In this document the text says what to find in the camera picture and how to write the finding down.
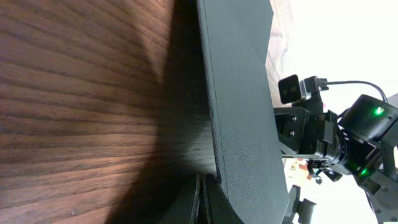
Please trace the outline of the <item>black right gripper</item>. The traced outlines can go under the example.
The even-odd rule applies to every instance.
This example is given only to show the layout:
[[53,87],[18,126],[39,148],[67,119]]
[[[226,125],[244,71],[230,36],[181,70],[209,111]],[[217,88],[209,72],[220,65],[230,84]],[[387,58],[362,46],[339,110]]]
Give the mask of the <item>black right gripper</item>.
[[[337,124],[337,114],[323,111],[318,92],[309,100],[291,107],[274,108],[279,141],[285,145],[282,157],[304,159],[310,169],[334,174],[347,173],[347,144]],[[316,203],[300,200],[301,188],[293,185],[289,191],[282,224],[293,224],[298,215],[299,224],[311,224]]]

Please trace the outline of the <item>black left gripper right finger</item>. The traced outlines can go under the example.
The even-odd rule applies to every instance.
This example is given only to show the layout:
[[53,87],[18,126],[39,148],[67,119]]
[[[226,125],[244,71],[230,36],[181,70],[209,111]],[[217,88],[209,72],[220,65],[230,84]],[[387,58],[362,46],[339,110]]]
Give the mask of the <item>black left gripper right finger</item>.
[[243,224],[212,174],[203,181],[203,215],[207,224]]

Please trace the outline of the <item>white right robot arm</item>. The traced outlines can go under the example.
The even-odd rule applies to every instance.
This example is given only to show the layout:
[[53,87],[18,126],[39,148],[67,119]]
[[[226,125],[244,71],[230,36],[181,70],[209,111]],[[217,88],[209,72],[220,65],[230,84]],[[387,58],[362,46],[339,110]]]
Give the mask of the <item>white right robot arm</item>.
[[317,183],[344,175],[363,189],[378,223],[397,221],[397,108],[361,95],[343,114],[324,112],[319,96],[274,108],[282,157],[303,159]]

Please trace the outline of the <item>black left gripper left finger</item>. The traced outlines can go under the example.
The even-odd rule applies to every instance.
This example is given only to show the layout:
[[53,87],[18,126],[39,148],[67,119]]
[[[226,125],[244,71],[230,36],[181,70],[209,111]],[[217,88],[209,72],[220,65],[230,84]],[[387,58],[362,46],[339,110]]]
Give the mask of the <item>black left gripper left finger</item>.
[[200,204],[200,176],[188,179],[166,210],[160,224],[196,224]]

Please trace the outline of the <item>black box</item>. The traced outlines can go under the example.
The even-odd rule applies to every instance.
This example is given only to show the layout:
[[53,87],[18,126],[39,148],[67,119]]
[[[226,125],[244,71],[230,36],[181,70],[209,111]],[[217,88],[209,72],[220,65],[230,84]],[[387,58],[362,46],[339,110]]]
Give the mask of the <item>black box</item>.
[[266,73],[269,1],[197,3],[216,170],[244,223],[281,223],[289,196]]

